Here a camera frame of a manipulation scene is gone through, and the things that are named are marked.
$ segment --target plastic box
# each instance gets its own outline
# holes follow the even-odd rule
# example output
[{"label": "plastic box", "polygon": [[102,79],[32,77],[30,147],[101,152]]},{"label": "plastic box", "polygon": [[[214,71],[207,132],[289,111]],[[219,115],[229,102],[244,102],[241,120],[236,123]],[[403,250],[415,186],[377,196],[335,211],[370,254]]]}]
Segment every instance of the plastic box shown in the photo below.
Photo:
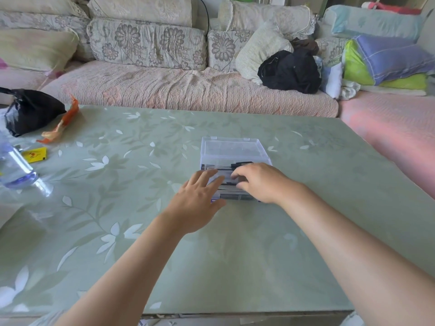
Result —
[{"label": "plastic box", "polygon": [[201,163],[200,169],[215,169],[219,172],[210,178],[210,182],[218,176],[225,176],[225,181],[213,196],[212,200],[256,200],[246,191],[238,189],[235,185],[238,178],[231,179],[231,164],[253,162],[267,163],[272,162],[258,139],[253,138],[224,138],[224,137],[203,137],[201,143]]}]

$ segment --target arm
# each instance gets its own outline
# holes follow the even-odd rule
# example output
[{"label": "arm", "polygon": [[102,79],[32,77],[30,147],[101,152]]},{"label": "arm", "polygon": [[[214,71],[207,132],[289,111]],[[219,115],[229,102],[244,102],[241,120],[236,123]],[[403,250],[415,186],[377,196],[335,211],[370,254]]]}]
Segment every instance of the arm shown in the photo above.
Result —
[{"label": "arm", "polygon": [[216,170],[196,172],[138,240],[56,326],[136,326],[166,262],[182,237],[208,224],[225,205],[210,203],[224,180]]},{"label": "arm", "polygon": [[435,279],[274,167],[236,169],[238,186],[276,203],[301,227],[370,326],[435,323]]}]

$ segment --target floral tabletop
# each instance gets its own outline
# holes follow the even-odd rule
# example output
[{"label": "floral tabletop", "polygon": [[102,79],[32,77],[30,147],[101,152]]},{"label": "floral tabletop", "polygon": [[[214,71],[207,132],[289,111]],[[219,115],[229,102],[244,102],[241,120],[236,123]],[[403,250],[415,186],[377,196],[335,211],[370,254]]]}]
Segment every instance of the floral tabletop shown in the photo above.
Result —
[{"label": "floral tabletop", "polygon": [[[435,202],[339,119],[83,106],[33,164],[38,186],[0,188],[0,204],[23,205],[0,229],[0,316],[71,307],[199,168],[203,136],[258,138],[276,167],[435,276]],[[280,208],[230,201],[182,240],[144,312],[351,309]]]}]

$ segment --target hand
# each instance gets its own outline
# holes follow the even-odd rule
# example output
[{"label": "hand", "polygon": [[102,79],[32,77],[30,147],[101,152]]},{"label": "hand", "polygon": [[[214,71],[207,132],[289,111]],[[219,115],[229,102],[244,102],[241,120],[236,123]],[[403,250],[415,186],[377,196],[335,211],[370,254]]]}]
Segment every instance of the hand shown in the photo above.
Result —
[{"label": "hand", "polygon": [[207,185],[210,177],[217,172],[200,170],[193,174],[162,213],[162,216],[167,217],[171,224],[183,231],[183,234],[203,228],[216,212],[225,206],[226,202],[223,199],[211,202],[211,198],[225,179],[224,176],[220,176]]},{"label": "hand", "polygon": [[275,167],[265,163],[251,163],[237,167],[231,178],[245,176],[247,182],[239,182],[237,187],[245,190],[254,198],[265,203],[280,204],[280,199],[285,197],[282,193],[291,186],[302,184],[289,179]]}]

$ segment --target yellow card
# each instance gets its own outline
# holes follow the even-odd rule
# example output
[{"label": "yellow card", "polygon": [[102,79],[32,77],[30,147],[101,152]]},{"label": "yellow card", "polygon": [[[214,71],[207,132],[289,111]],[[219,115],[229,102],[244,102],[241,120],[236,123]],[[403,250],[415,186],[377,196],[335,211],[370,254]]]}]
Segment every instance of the yellow card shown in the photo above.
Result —
[{"label": "yellow card", "polygon": [[42,161],[47,158],[47,148],[40,147],[34,150],[23,151],[21,155],[28,163],[35,163],[36,161]]}]

